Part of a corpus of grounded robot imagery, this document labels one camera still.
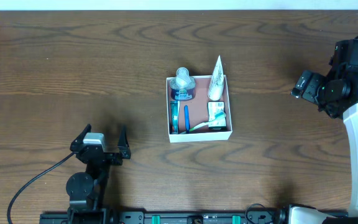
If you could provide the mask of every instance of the white wall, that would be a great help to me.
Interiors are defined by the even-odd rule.
[[[0,10],[358,9],[358,0],[0,0]]]

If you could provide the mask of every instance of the clear bottle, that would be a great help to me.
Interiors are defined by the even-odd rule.
[[[173,78],[169,85],[171,86],[171,98],[174,100],[191,100],[196,95],[196,81],[189,76],[189,71],[185,67],[178,68],[177,76]]]

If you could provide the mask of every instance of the wood grain surface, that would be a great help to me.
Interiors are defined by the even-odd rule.
[[[358,11],[0,12],[0,223],[13,195],[70,153],[87,123],[111,149],[127,126],[132,159],[111,170],[106,203],[162,210],[245,210],[288,202],[347,208],[349,143],[341,120],[290,96],[326,74]],[[170,144],[165,78],[178,67],[227,75],[228,141]],[[14,223],[68,208],[71,158],[30,185]]]

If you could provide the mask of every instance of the white box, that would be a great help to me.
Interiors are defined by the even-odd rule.
[[[209,87],[209,82],[211,81],[211,75],[202,75],[202,76],[193,76],[196,81],[196,94],[195,98],[189,101],[181,101],[179,109],[179,133],[186,131],[184,120],[184,107],[188,105],[189,117],[190,117],[190,127],[194,127],[197,124],[208,121],[208,102],[212,101],[208,98],[207,92]],[[191,134],[171,134],[171,108],[170,101],[173,101],[171,98],[171,88],[169,81],[173,79],[167,78],[167,118],[168,118],[168,136],[169,141],[173,142],[192,142],[192,141],[215,141],[215,140],[228,140],[232,130],[231,124],[231,114],[230,114],[230,102],[229,102],[229,90],[227,89],[227,79],[224,75],[224,90],[223,95],[219,101],[224,102],[224,112],[226,113],[226,127],[227,131],[213,131],[210,130],[207,126],[196,129]]]

